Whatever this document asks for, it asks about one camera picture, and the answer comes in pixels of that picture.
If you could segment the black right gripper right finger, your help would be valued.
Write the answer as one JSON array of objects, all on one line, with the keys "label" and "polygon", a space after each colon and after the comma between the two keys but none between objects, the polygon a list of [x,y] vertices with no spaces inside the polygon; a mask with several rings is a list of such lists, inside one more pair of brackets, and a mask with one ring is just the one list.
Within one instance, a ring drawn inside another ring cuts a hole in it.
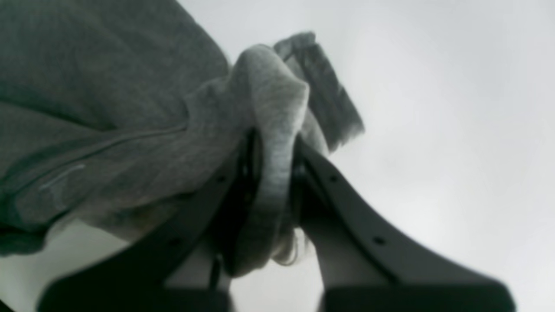
[{"label": "black right gripper right finger", "polygon": [[324,291],[320,312],[514,312],[498,280],[420,245],[381,217],[301,138],[291,196],[312,241]]}]

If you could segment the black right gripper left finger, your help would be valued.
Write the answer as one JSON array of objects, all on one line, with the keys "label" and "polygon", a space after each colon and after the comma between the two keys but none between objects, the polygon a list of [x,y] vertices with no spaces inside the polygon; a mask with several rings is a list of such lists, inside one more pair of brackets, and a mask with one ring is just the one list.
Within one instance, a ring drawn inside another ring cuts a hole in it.
[{"label": "black right gripper left finger", "polygon": [[238,234],[261,176],[248,130],[214,176],[160,227],[125,250],[50,284],[39,312],[233,312]]}]

